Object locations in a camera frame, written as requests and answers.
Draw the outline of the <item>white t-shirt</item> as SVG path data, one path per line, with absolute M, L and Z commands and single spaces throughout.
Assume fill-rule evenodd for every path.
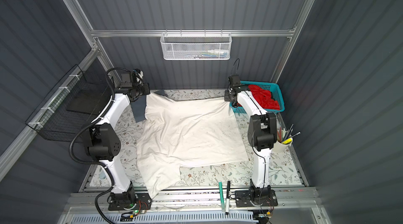
M 137 167 L 151 198 L 181 180 L 181 167 L 248 160 L 224 98 L 174 101 L 148 95 L 144 132 L 136 144 Z

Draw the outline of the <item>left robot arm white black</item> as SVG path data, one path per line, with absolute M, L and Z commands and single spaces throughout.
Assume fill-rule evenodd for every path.
M 121 141 L 115 126 L 130 103 L 150 93 L 149 84 L 144 82 L 140 69 L 129 71 L 120 67 L 112 68 L 107 71 L 106 78 L 111 89 L 110 100 L 85 130 L 82 141 L 86 154 L 101 164 L 110 182 L 109 210 L 139 213 L 142 203 L 122 166 Z

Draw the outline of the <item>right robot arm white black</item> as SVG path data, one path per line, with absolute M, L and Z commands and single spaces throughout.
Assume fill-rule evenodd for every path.
M 254 98 L 250 88 L 241 84 L 238 75 L 228 78 L 225 101 L 240 105 L 249 116 L 248 142 L 254 152 L 253 174 L 248 190 L 235 191 L 237 207 L 274 204 L 273 191 L 269 183 L 269 161 L 277 141 L 277 118 L 265 110 Z

